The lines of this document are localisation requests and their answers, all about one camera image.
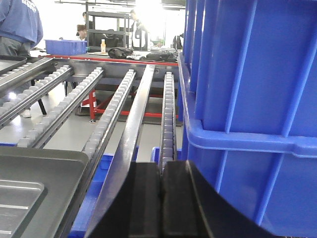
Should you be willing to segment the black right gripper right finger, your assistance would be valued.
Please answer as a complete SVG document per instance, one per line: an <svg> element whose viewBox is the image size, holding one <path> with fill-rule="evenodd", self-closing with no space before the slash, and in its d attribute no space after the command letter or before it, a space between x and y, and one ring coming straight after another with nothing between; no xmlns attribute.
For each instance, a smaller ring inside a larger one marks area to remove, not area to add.
<svg viewBox="0 0 317 238"><path fill-rule="evenodd" d="M167 162L162 175L165 238L272 238L223 199L190 161Z"/></svg>

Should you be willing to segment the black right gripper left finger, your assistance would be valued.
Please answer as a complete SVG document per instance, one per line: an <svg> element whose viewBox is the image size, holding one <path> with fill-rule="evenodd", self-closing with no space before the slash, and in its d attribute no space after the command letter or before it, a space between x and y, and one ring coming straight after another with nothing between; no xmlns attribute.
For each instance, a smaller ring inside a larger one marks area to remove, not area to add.
<svg viewBox="0 0 317 238"><path fill-rule="evenodd" d="M155 163L132 162L115 195L106 187L98 197L88 226L90 238L158 238L160 175Z"/></svg>

